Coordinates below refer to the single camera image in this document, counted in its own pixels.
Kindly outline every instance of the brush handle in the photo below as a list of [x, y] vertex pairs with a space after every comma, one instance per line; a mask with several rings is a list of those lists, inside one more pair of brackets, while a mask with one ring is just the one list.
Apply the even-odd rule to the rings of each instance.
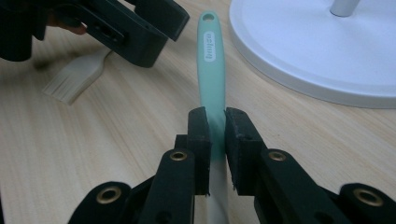
[[206, 110], [212, 142], [207, 223], [226, 224], [229, 220], [224, 146], [225, 62], [219, 18], [215, 12], [202, 13], [197, 34], [200, 100]]

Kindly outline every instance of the robotic arm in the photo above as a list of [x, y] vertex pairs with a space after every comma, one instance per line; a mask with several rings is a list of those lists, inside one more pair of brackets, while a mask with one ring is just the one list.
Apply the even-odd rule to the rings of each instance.
[[50, 10], [138, 66], [151, 67], [168, 38], [177, 40], [190, 16], [173, 0], [0, 0], [0, 57], [25, 61], [32, 36], [43, 40]]

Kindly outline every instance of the wooden table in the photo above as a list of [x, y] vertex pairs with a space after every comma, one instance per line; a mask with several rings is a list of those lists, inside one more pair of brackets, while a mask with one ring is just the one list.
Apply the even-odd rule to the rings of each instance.
[[[178, 1], [191, 20], [150, 68], [112, 53], [105, 72], [72, 105], [41, 90], [68, 62], [101, 44], [49, 28], [23, 63], [0, 61], [0, 192], [6, 223], [66, 223], [85, 195], [114, 180], [136, 186], [153, 176], [162, 154], [187, 132], [199, 106], [196, 29], [206, 9], [222, 22], [227, 106], [246, 111], [268, 147], [291, 153], [334, 192], [361, 182], [396, 199], [396, 111], [335, 105], [291, 91], [252, 67], [229, 35], [223, 1]], [[258, 223], [251, 197], [229, 184], [232, 223]], [[196, 223], [205, 223], [196, 197]]]

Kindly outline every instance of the brush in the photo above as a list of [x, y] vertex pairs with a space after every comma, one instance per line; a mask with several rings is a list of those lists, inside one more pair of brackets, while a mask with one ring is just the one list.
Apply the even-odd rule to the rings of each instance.
[[229, 223], [224, 146], [225, 62], [219, 18], [214, 11], [201, 14], [197, 34], [200, 101], [206, 110], [212, 142], [207, 223], [225, 224]]
[[67, 105], [73, 104], [102, 75], [105, 57], [110, 52], [111, 49], [102, 48], [76, 58], [53, 78], [43, 92]]

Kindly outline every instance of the brand label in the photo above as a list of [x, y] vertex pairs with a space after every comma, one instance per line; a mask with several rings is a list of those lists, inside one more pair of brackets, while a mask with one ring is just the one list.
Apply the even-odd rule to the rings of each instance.
[[216, 60], [215, 33], [207, 31], [204, 33], [204, 60], [207, 63]]

